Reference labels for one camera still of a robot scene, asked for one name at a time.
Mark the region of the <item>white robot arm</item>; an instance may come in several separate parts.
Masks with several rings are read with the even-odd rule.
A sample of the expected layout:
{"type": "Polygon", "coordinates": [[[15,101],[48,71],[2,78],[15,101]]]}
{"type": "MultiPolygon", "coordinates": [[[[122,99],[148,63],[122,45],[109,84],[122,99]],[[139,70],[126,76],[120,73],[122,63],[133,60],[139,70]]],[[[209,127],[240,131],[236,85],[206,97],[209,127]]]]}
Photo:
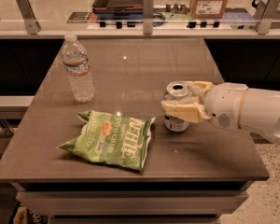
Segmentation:
{"type": "Polygon", "coordinates": [[[253,89],[240,83],[215,85],[206,81],[179,82],[188,95],[165,95],[163,112],[191,123],[208,120],[227,130],[246,130],[280,146],[280,91],[253,89]]]}

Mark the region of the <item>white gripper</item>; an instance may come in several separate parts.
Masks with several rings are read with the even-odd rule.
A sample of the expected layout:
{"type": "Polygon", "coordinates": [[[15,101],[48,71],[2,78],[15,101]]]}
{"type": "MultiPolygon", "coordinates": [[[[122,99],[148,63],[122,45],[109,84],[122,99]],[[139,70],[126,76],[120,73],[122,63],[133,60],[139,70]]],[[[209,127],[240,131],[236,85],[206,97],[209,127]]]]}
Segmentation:
{"type": "Polygon", "coordinates": [[[204,119],[221,129],[238,129],[242,105],[248,87],[245,84],[222,83],[214,85],[209,81],[187,81],[192,94],[199,98],[193,103],[163,100],[163,111],[172,117],[191,123],[204,119]]]}

